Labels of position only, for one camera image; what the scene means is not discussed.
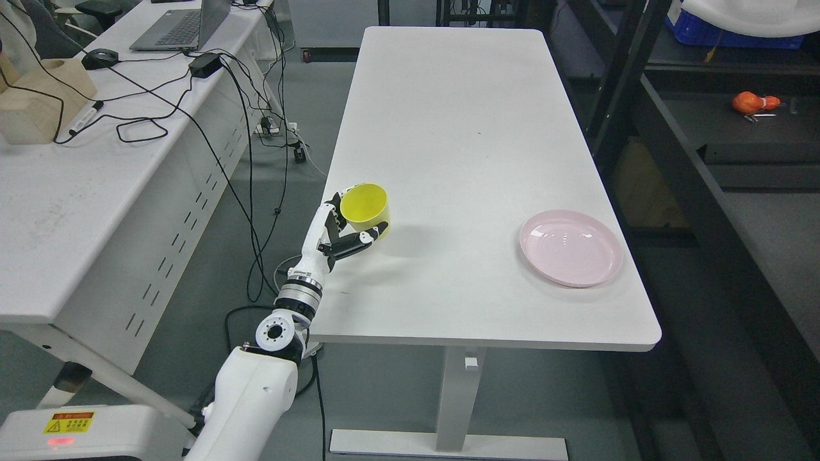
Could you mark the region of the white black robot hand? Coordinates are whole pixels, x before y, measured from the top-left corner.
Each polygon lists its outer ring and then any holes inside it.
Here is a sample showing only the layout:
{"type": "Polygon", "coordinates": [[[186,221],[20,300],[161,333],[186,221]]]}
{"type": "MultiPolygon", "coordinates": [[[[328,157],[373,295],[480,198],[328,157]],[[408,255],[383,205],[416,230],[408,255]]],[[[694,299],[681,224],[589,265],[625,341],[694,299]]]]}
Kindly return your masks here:
{"type": "Polygon", "coordinates": [[[287,283],[301,280],[322,289],[326,275],[338,261],[365,251],[388,233],[390,223],[387,222],[363,231],[349,225],[340,204],[350,189],[337,191],[317,208],[302,244],[300,259],[288,271],[287,283]]]}

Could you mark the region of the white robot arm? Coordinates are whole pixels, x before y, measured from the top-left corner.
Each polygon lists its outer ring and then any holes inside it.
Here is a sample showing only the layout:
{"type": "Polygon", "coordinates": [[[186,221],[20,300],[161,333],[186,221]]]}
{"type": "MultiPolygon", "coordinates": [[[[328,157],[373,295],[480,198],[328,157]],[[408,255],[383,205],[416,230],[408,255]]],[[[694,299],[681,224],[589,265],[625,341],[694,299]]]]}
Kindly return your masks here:
{"type": "Polygon", "coordinates": [[[323,275],[293,272],[258,326],[256,345],[236,347],[215,380],[215,400],[186,460],[258,460],[295,400],[298,365],[322,299],[323,275]]]}

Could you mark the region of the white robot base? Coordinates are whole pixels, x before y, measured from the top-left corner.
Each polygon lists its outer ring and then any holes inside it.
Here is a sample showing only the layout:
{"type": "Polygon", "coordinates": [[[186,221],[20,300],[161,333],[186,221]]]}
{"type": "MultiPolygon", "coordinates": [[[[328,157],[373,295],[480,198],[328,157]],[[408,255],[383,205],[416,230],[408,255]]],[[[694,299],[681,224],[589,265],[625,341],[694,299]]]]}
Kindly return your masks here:
{"type": "Polygon", "coordinates": [[[92,405],[12,412],[3,460],[181,460],[193,435],[145,405],[92,405]]]}

